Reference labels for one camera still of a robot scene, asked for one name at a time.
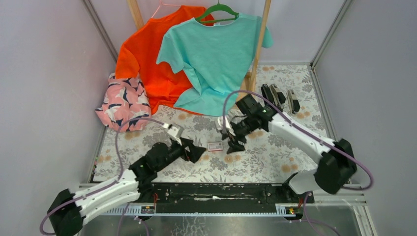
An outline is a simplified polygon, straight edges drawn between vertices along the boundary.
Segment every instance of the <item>gray wall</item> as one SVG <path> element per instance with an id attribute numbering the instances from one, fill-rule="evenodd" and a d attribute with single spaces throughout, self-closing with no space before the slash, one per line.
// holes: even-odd
<path id="1" fill-rule="evenodd" d="M 1 1 L 0 25 L 0 235 L 40 235 L 87 178 L 115 63 L 80 0 Z"/>
<path id="2" fill-rule="evenodd" d="M 366 197 L 379 236 L 417 231 L 416 12 L 415 0 L 355 1 L 317 65 L 338 136 L 374 174 Z"/>
<path id="3" fill-rule="evenodd" d="M 91 0 L 115 48 L 136 31 L 126 0 Z M 137 0 L 146 22 L 158 8 L 158 0 Z M 163 0 L 164 3 L 210 7 L 217 0 Z M 264 0 L 221 0 L 234 11 L 262 16 Z M 273 0 L 268 28 L 274 46 L 261 51 L 263 62 L 311 61 L 326 36 L 343 0 Z M 162 6 L 155 18 L 176 11 L 178 7 Z M 214 12 L 214 17 L 228 17 Z"/>

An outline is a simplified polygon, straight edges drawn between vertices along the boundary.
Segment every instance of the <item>floral mat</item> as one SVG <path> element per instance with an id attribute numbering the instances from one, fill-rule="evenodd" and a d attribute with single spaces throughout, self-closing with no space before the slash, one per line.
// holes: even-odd
<path id="1" fill-rule="evenodd" d="M 264 83 L 276 83 L 285 94 L 287 90 L 293 89 L 301 105 L 300 112 L 293 115 L 294 119 L 326 136 L 325 122 L 306 65 L 261 65 L 257 69 L 257 93 L 261 93 L 260 86 Z M 288 110 L 286 102 L 284 111 L 289 113 Z M 229 117 L 238 115 L 241 114 L 237 109 L 229 111 Z M 224 146 L 223 151 L 206 151 L 196 164 L 176 160 L 160 171 L 154 182 L 280 183 L 294 172 L 317 166 L 293 144 L 263 130 L 256 130 L 247 136 L 246 151 L 227 155 L 227 142 L 221 141 L 221 135 L 215 129 L 216 117 L 195 116 L 160 106 L 152 118 L 184 127 L 182 136 L 194 140 L 196 146 L 207 147 L 208 143 L 213 142 L 223 142 Z M 120 171 L 114 144 L 115 134 L 114 130 L 107 129 L 92 181 L 107 180 Z M 156 142 L 170 145 L 168 134 L 156 123 L 150 122 L 143 131 L 121 133 L 119 149 L 123 166 L 127 168 L 138 160 Z"/>

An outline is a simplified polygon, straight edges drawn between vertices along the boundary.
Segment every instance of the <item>wooden pole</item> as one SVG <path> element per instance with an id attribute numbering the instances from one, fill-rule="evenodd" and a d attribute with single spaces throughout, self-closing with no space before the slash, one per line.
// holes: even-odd
<path id="1" fill-rule="evenodd" d="M 264 41 L 265 28 L 267 26 L 268 13 L 269 13 L 270 6 L 271 6 L 271 0 L 265 0 L 264 13 L 262 14 L 261 30 L 259 31 L 258 45 L 256 47 L 255 58 L 253 59 L 252 73 L 250 75 L 250 79 L 248 83 L 246 83 L 248 85 L 247 89 L 249 91 L 255 91 L 256 69 L 258 67 L 259 54 L 261 53 L 262 42 Z"/>
<path id="2" fill-rule="evenodd" d="M 132 14 L 133 21 L 135 22 L 136 29 L 142 28 L 145 24 L 143 23 L 143 18 L 141 11 L 139 10 L 138 2 L 136 0 L 127 0 L 127 5 L 129 6 L 130 13 Z"/>

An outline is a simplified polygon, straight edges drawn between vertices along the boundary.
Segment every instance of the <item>wooden rack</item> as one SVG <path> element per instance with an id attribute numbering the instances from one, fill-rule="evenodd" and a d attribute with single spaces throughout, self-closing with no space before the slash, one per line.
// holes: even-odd
<path id="1" fill-rule="evenodd" d="M 144 26 L 144 21 L 136 0 L 127 0 L 130 13 L 132 13 L 133 21 L 135 22 L 136 29 L 140 29 Z M 261 53 L 262 42 L 264 40 L 265 28 L 267 26 L 269 8 L 271 6 L 271 0 L 265 0 L 264 12 L 262 14 L 261 30 L 259 32 L 258 44 L 256 46 L 255 58 L 253 59 L 252 71 L 248 71 L 245 75 L 240 89 L 255 91 L 256 84 L 256 68 L 258 67 L 259 54 Z M 238 100 L 244 97 L 245 94 L 239 94 Z"/>

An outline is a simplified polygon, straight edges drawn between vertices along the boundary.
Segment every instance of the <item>green hanger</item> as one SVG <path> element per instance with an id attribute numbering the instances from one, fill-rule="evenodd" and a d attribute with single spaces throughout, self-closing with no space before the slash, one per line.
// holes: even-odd
<path id="1" fill-rule="evenodd" d="M 208 16 L 209 14 L 211 14 L 212 12 L 215 11 L 225 11 L 231 15 L 234 15 L 235 17 L 233 18 L 228 18 L 228 19 L 221 19 L 221 20 L 212 20 L 212 21 L 201 21 L 204 17 Z M 239 13 L 234 12 L 229 6 L 224 5 L 224 4 L 220 4 L 220 0 L 217 2 L 216 5 L 209 7 L 201 16 L 196 17 L 196 21 L 200 22 L 201 24 L 204 23 L 214 23 L 214 22 L 220 22 L 220 21 L 232 21 L 232 20 L 236 20 L 239 16 Z"/>

